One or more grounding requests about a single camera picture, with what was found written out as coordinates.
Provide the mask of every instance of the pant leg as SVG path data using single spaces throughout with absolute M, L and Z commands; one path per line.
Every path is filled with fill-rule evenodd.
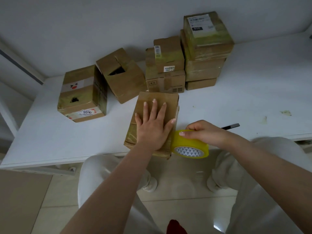
M 291 140 L 281 137 L 268 137 L 260 139 L 255 144 L 299 167 L 312 171 L 312 163 L 309 158 L 300 146 Z M 214 178 L 217 182 L 225 186 L 228 185 L 228 187 L 239 184 L 227 234 L 302 233 L 269 194 L 242 167 L 239 169 L 237 161 L 228 158 L 232 155 L 221 155 Z M 222 161 L 225 161 L 225 167 L 221 165 Z
M 95 191 L 95 189 L 110 175 L 120 160 L 113 155 L 95 155 L 89 157 L 81 167 L 78 183 L 79 208 Z M 146 171 L 141 178 L 138 190 L 146 187 L 150 180 L 150 173 Z M 131 207 L 124 234 L 132 233 L 162 233 L 156 226 L 152 216 L 147 211 L 138 195 Z

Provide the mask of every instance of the small cardboard box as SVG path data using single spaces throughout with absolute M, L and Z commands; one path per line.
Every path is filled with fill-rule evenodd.
M 123 48 L 97 60 L 96 63 L 121 104 L 147 90 L 143 71 Z
M 184 70 L 184 56 L 179 36 L 155 39 L 154 52 L 158 73 Z
M 161 149 L 153 153 L 154 156 L 170 158 L 171 156 L 170 146 L 171 146 L 171 141 L 172 141 L 172 135 L 176 128 L 177 114 L 179 111 L 179 106 L 178 106 L 179 95 L 178 94 L 168 94 L 168 93 L 159 93 L 159 92 L 140 92 L 140 94 L 138 95 L 138 101 L 135 105 L 135 110 L 131 118 L 131 123 L 127 132 L 127 136 L 124 141 L 124 145 L 127 148 L 131 149 L 137 143 L 137 128 L 136 128 L 136 122 L 135 122 L 135 113 L 138 113 L 140 118 L 142 119 L 143 118 L 143 103 L 147 102 L 149 106 L 149 111 L 150 111 L 152 109 L 154 98 L 157 100 L 157 103 L 158 103 L 158 111 L 160 110 L 164 102 L 167 103 L 164 125 L 169 120 L 176 118 L 174 127 L 171 130 L 166 142 L 161 147 Z
M 154 48 L 146 49 L 145 80 L 150 92 L 183 93 L 185 87 L 184 70 L 158 73 L 155 64 Z
M 192 60 L 184 30 L 180 31 L 182 50 L 185 57 L 185 81 L 217 78 L 225 62 L 225 58 L 215 60 Z
M 214 86 L 215 84 L 216 84 L 216 78 L 197 80 L 197 81 L 188 81 L 185 83 L 185 88 L 186 90 L 195 90 L 195 89 L 201 89 L 205 87 Z
M 57 105 L 60 113 L 82 122 L 105 116 L 106 104 L 107 83 L 96 65 L 65 73 Z
M 192 59 L 227 58 L 233 49 L 232 37 L 215 11 L 184 16 L 183 30 Z

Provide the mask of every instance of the yellow tape roll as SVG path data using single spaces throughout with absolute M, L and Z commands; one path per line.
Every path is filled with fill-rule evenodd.
M 177 130 L 174 132 L 171 143 L 172 153 L 188 158 L 204 158 L 209 155 L 208 144 L 197 139 L 186 139 L 179 135 L 181 131 L 192 130 Z

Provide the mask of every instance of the flat cardboard box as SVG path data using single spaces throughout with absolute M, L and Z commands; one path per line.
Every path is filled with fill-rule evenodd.
M 204 79 L 204 80 L 186 82 L 185 88 L 186 88 L 186 90 L 195 90 L 195 89 L 201 89 L 201 88 L 205 88 L 205 87 L 214 86 L 215 84 L 216 84 L 216 78 Z
M 183 93 L 185 87 L 184 70 L 158 73 L 155 63 L 154 48 L 146 49 L 145 80 L 150 92 Z
M 136 122 L 135 122 L 135 113 L 138 113 L 140 118 L 142 119 L 143 118 L 143 103 L 147 102 L 149 106 L 149 111 L 150 111 L 152 109 L 154 98 L 157 100 L 157 103 L 158 103 L 158 111 L 160 110 L 164 102 L 167 103 L 164 125 L 169 120 L 176 118 L 174 127 L 171 130 L 166 142 L 161 147 L 161 149 L 153 153 L 154 156 L 170 158 L 171 156 L 170 146 L 171 146 L 173 132 L 175 131 L 175 128 L 176 128 L 177 114 L 179 111 L 179 106 L 178 106 L 179 95 L 178 94 L 168 94 L 168 93 L 159 93 L 159 92 L 140 92 L 137 103 L 135 105 L 135 110 L 131 118 L 131 123 L 127 132 L 127 136 L 124 141 L 124 145 L 127 148 L 131 149 L 137 143 L 137 134 L 136 134 L 137 128 L 136 128 Z
M 217 78 L 225 62 L 225 58 L 214 60 L 192 60 L 184 30 L 180 31 L 182 50 L 185 57 L 185 81 Z
M 179 36 L 155 39 L 154 52 L 158 73 L 184 70 L 184 56 Z
M 190 26 L 189 18 L 205 19 L 203 30 L 199 27 L 201 22 Z M 192 59 L 227 58 L 233 49 L 234 42 L 215 11 L 184 16 L 183 30 Z
M 91 65 L 65 73 L 57 110 L 73 120 L 83 122 L 106 115 L 107 83 Z
M 147 90 L 143 71 L 123 48 L 97 60 L 96 63 L 121 104 Z

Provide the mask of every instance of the person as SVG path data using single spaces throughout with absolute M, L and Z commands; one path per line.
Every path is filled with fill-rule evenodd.
M 151 191 L 146 167 L 164 144 L 175 119 L 163 125 L 166 103 L 157 101 L 143 120 L 135 115 L 137 144 L 120 161 L 108 155 L 88 158 L 80 173 L 79 210 L 64 227 L 69 233 L 162 233 L 139 200 L 138 189 Z M 223 149 L 208 187 L 238 190 L 226 233 L 311 233 L 311 162 L 294 142 L 262 138 L 254 143 L 206 121 L 189 124 L 180 135 Z M 186 233 L 170 226 L 167 233 Z

